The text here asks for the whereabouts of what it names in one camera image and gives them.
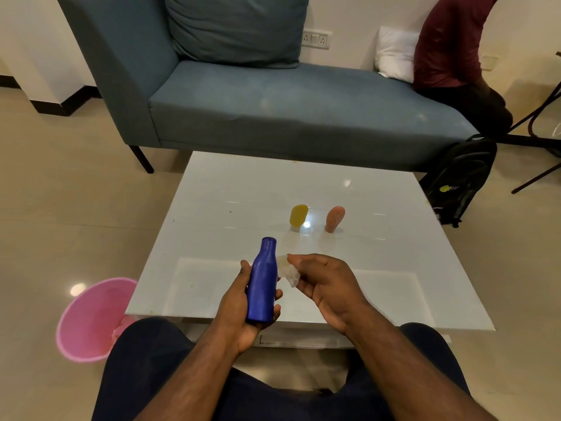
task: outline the blue sofa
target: blue sofa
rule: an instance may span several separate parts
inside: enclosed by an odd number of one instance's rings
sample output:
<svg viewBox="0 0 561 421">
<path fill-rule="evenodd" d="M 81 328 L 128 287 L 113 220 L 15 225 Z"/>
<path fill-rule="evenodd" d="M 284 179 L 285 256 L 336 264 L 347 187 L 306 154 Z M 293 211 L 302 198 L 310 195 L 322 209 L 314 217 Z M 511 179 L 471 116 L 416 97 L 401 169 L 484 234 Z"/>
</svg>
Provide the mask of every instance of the blue sofa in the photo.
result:
<svg viewBox="0 0 561 421">
<path fill-rule="evenodd" d="M 123 138 L 189 149 L 409 171 L 476 134 L 459 112 L 367 70 L 180 60 L 163 0 L 59 0 Z"/>
</svg>

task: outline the plastic bottle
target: plastic bottle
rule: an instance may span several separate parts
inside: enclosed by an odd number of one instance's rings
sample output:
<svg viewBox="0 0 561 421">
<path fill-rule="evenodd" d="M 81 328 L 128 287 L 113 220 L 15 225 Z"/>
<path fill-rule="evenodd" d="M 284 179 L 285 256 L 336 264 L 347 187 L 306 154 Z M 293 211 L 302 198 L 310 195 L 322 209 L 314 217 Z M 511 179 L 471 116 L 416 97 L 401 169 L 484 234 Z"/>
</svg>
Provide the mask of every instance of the plastic bottle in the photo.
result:
<svg viewBox="0 0 561 421">
<path fill-rule="evenodd" d="M 277 240 L 266 237 L 251 267 L 247 286 L 247 320 L 269 323 L 273 321 L 273 307 L 277 292 Z"/>
</svg>

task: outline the black metal leg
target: black metal leg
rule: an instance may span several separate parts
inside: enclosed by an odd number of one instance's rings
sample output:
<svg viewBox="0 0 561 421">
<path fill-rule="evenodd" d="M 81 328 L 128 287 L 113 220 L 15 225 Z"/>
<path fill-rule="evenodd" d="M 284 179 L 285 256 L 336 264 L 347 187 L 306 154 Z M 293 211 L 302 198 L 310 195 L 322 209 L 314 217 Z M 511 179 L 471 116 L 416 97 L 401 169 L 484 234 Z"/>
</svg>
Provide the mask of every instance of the black metal leg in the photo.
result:
<svg viewBox="0 0 561 421">
<path fill-rule="evenodd" d="M 531 179 L 530 181 L 527 181 L 526 183 L 524 183 L 522 186 L 517 187 L 516 189 L 514 189 L 511 193 L 517 194 L 518 192 L 520 192 L 522 189 L 527 188 L 530 184 L 536 183 L 538 180 L 542 179 L 543 177 L 550 175 L 551 173 L 553 173 L 553 171 L 558 170 L 561 168 L 561 162 L 559 164 L 557 164 L 555 167 L 551 167 L 549 170 L 544 171 L 542 174 L 540 174 L 539 176 L 534 177 L 533 179 Z"/>
<path fill-rule="evenodd" d="M 132 146 L 132 145 L 129 145 L 129 148 L 131 148 L 132 153 L 134 153 L 134 155 L 136 155 L 136 158 L 142 164 L 142 166 L 146 170 L 146 173 L 152 174 L 154 172 L 154 169 L 152 168 L 152 166 L 150 165 L 150 162 L 148 162 L 148 160 L 146 159 L 146 157 L 142 153 L 142 150 L 138 146 Z"/>
</svg>

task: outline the person's lap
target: person's lap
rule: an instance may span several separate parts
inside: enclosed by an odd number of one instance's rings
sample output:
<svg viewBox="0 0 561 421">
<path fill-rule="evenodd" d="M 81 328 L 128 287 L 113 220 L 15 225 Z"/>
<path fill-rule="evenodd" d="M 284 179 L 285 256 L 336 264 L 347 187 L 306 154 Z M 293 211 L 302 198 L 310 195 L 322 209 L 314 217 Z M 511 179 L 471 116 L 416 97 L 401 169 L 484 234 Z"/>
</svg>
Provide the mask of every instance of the person's lap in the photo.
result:
<svg viewBox="0 0 561 421">
<path fill-rule="evenodd" d="M 434 329 L 401 327 L 407 338 L 461 389 L 469 393 L 452 351 Z M 132 421 L 165 384 L 194 344 L 161 318 L 139 320 L 116 342 L 103 372 L 93 421 Z M 386 419 L 387 404 L 364 366 L 337 393 L 301 400 L 232 369 L 214 420 Z"/>
<path fill-rule="evenodd" d="M 434 87 L 417 92 L 429 99 L 451 106 L 483 136 L 493 137 L 508 133 L 512 126 L 512 114 L 506 108 L 503 97 L 493 89 L 484 94 L 473 85 L 459 87 Z"/>
</svg>

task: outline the person's left hand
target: person's left hand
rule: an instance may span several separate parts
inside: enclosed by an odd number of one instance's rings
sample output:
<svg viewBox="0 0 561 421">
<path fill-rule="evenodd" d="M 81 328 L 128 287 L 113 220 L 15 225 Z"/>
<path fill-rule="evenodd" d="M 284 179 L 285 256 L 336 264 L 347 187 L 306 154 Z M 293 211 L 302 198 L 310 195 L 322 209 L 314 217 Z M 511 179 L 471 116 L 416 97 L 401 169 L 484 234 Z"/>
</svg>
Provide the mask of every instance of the person's left hand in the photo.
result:
<svg viewBox="0 0 561 421">
<path fill-rule="evenodd" d="M 246 286 L 249 283 L 249 275 L 251 266 L 245 260 L 241 261 L 242 269 L 234 282 L 222 297 L 218 312 L 212 326 L 214 326 L 220 334 L 223 334 L 229 340 L 229 344 L 236 347 L 238 355 L 249 349 L 257 334 L 268 325 L 257 324 L 250 325 L 246 323 L 247 316 L 247 296 L 245 293 Z M 282 297 L 282 290 L 277 290 L 275 300 Z M 273 322 L 281 315 L 280 305 L 273 308 Z"/>
</svg>

